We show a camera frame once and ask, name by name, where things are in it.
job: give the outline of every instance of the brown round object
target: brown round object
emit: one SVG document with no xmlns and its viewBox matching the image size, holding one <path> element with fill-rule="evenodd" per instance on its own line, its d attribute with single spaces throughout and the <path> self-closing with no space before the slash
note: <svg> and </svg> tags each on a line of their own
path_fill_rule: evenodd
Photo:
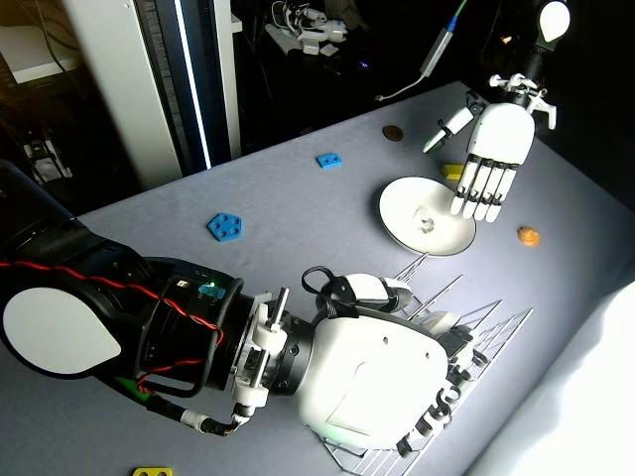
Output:
<svg viewBox="0 0 635 476">
<path fill-rule="evenodd" d="M 541 236 L 540 233 L 531 226 L 521 226 L 518 229 L 518 239 L 525 246 L 538 246 L 540 245 Z"/>
<path fill-rule="evenodd" d="M 404 138 L 404 131 L 397 126 L 384 126 L 381 130 L 389 141 L 399 142 Z"/>
</svg>

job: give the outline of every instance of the yellow block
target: yellow block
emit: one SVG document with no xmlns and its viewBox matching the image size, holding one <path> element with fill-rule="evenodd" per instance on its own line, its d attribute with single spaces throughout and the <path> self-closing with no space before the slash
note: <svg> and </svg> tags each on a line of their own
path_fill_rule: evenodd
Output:
<svg viewBox="0 0 635 476">
<path fill-rule="evenodd" d="M 459 180 L 463 173 L 464 166 L 458 166 L 456 164 L 444 165 L 444 177 L 447 180 Z"/>
<path fill-rule="evenodd" d="M 175 476 L 172 468 L 137 468 L 132 476 Z"/>
</svg>

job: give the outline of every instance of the blue toy piece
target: blue toy piece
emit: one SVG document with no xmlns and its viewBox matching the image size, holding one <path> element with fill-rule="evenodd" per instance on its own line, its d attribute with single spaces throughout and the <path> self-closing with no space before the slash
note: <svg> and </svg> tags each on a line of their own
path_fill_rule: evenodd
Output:
<svg viewBox="0 0 635 476">
<path fill-rule="evenodd" d="M 207 224 L 207 228 L 218 241 L 235 240 L 242 235 L 242 218 L 229 213 L 218 213 Z"/>
<path fill-rule="evenodd" d="M 324 154 L 317 158 L 317 163 L 323 169 L 332 169 L 334 167 L 341 166 L 341 157 L 339 154 L 332 152 L 330 154 Z"/>
</svg>

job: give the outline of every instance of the white bowl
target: white bowl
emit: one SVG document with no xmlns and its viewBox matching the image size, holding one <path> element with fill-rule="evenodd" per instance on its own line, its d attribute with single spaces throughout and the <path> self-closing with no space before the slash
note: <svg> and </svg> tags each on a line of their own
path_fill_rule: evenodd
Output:
<svg viewBox="0 0 635 476">
<path fill-rule="evenodd" d="M 432 256 L 464 251 L 474 241 L 476 222 L 449 213 L 454 192 L 437 181 L 406 177 L 381 194 L 379 213 L 391 236 L 407 248 Z"/>
</svg>

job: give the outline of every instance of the gray table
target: gray table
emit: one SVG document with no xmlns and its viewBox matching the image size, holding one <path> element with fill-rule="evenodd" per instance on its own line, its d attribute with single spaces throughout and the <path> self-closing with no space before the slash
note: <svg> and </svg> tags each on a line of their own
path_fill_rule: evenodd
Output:
<svg viewBox="0 0 635 476">
<path fill-rule="evenodd" d="M 463 104 L 464 91 L 450 84 L 81 219 L 141 254 L 242 277 L 246 293 L 288 286 L 288 309 L 311 319 L 313 299 L 300 286 L 309 266 L 392 276 L 415 258 L 383 230 L 378 196 L 401 177 L 442 180 L 443 163 L 464 160 L 467 132 L 433 157 L 420 152 L 437 120 Z M 387 124 L 401 127 L 405 139 L 386 140 Z M 315 157 L 331 151 L 342 155 L 343 166 L 323 171 Z M 242 239 L 211 237 L 205 225 L 219 211 L 243 217 Z M 519 243 L 523 224 L 542 232 L 539 248 Z M 614 286 L 635 254 L 634 233 L 633 213 L 536 141 L 498 220 L 479 224 L 466 252 L 427 261 L 413 281 L 422 298 L 465 274 L 436 309 L 467 312 L 504 298 L 501 316 L 529 306 L 536 312 L 417 474 L 458 475 L 469 466 Z M 123 476 L 146 465 L 172 466 L 178 476 L 338 472 L 288 399 L 271 398 L 248 426 L 223 439 L 151 415 L 96 381 L 50 379 L 22 367 L 4 347 L 0 353 L 4 474 Z M 231 403 L 227 394 L 206 390 L 190 407 L 224 418 Z"/>
</svg>

